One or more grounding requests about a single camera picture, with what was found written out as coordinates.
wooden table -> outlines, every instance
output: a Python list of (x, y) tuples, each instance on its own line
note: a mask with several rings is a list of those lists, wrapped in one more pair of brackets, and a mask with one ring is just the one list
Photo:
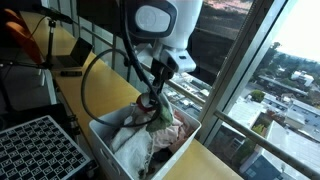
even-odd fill
[[(33, 31), (41, 16), (33, 13), (21, 12), (30, 31)], [(40, 24), (34, 38), (43, 55), (47, 54), (49, 36), (48, 21)], [(65, 29), (57, 25), (53, 39), (53, 55), (69, 54), (75, 44), (75, 38)], [(91, 53), (85, 65), (81, 68), (84, 72), (89, 62), (95, 57)], [(85, 112), (80, 98), (82, 77), (61, 77), (59, 72), (53, 71), (64, 98), (71, 111), (77, 115), (81, 130), (89, 142), (89, 122), (91, 117)], [(127, 83), (121, 76), (114, 72), (102, 61), (93, 67), (86, 85), (86, 100), (88, 107), (96, 116), (101, 116), (135, 102), (139, 92)], [(164, 179), (241, 179), (227, 165), (214, 156), (197, 140), (193, 140), (189, 148), (176, 162)]]

sky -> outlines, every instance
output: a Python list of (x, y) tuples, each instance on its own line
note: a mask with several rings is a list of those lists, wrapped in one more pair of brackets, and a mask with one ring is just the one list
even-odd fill
[(320, 0), (298, 0), (273, 42), (281, 52), (320, 62)]

city view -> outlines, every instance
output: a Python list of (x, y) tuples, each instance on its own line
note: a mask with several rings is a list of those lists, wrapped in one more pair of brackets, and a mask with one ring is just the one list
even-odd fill
[[(252, 1), (245, 0), (226, 0), (219, 1), (225, 3), (224, 6), (219, 6), (214, 2), (206, 1), (205, 4), (210, 5), (212, 9), (223, 8), (226, 12), (235, 12), (234, 9), (237, 9), (228, 8), (230, 4), (252, 3)], [(292, 15), (286, 20), (263, 58), (259, 60), (259, 65), (252, 73), (250, 80), (228, 115), (244, 127), (251, 129), (281, 150), (297, 158), (309, 168), (319, 172), (320, 53), (315, 51), (315, 47), (311, 47), (312, 42), (302, 42), (300, 40), (308, 38), (310, 40), (310, 36), (313, 37), (313, 41), (320, 39), (318, 33), (308, 34), (308, 32), (312, 33), (319, 30), (319, 27), (311, 28), (312, 23), (308, 22), (304, 22), (304, 24), (308, 23), (307, 31), (302, 29), (303, 27), (292, 26), (294, 21), (299, 21), (297, 16), (301, 16), (300, 21), (305, 21), (305, 17), (310, 16), (306, 10), (302, 10), (305, 8), (305, 4), (297, 3), (297, 7), (292, 10)], [(241, 10), (250, 8), (250, 6), (240, 7), (238, 9)], [(216, 31), (214, 24), (211, 24), (211, 26), (213, 32), (220, 38), (226, 37)], [(229, 40), (233, 42), (234, 38), (228, 38), (227, 41)], [(220, 59), (224, 59), (226, 54), (223, 55), (222, 53), (218, 56)], [(200, 58), (197, 65), (208, 57)], [(207, 62), (205, 65), (207, 69), (210, 69), (208, 64), (215, 66), (213, 69), (218, 69), (218, 71), (221, 68), (212, 62)], [(215, 79), (216, 74), (210, 73), (212, 79)], [(213, 83), (201, 76), (194, 76), (192, 73), (191, 75), (186, 73), (176, 75), (173, 81), (188, 93), (205, 102)], [(191, 100), (190, 97), (169, 86), (164, 88), (164, 93), (174, 105), (186, 111), (192, 117), (198, 118), (203, 104)], [(308, 179), (226, 123), (222, 124), (208, 149), (244, 179), (259, 179), (259, 177), (265, 177), (266, 179)]]

white plastic bin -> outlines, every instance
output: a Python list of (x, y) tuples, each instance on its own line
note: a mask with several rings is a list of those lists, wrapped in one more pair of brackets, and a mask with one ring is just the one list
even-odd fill
[[(131, 114), (132, 108), (133, 107), (131, 106), (126, 106), (122, 109), (103, 115), (99, 118), (106, 122), (120, 125), (122, 123), (121, 121), (123, 121)], [(162, 179), (171, 169), (171, 167), (176, 163), (176, 161), (181, 157), (181, 155), (185, 152), (185, 150), (189, 147), (192, 139), (201, 127), (201, 124), (196, 119), (192, 118), (176, 107), (173, 108), (178, 110), (184, 117), (184, 119), (189, 122), (190, 126), (194, 129), (194, 132), (179, 148), (179, 150), (175, 154), (173, 154), (173, 156), (163, 166), (161, 166), (160, 169), (156, 170), (156, 172), (152, 176), (147, 176), (147, 179)], [(104, 141), (111, 140), (113, 132), (116, 129), (103, 125), (95, 120), (92, 120), (89, 126), (94, 155), (98, 159), (104, 173), (106, 173), (107, 176), (112, 179), (133, 179), (130, 174), (128, 174), (126, 170), (122, 168), (118, 160), (113, 155), (112, 151), (104, 143)]]

green fabric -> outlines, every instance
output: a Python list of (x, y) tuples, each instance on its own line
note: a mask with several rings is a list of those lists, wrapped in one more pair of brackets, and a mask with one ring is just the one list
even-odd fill
[(170, 113), (169, 109), (165, 106), (162, 106), (162, 110), (161, 110), (161, 113), (160, 113), (158, 119), (149, 123), (147, 125), (146, 130), (148, 132), (155, 132), (160, 129), (165, 129), (172, 124), (172, 121), (173, 121), (173, 117), (172, 117), (172, 114)]

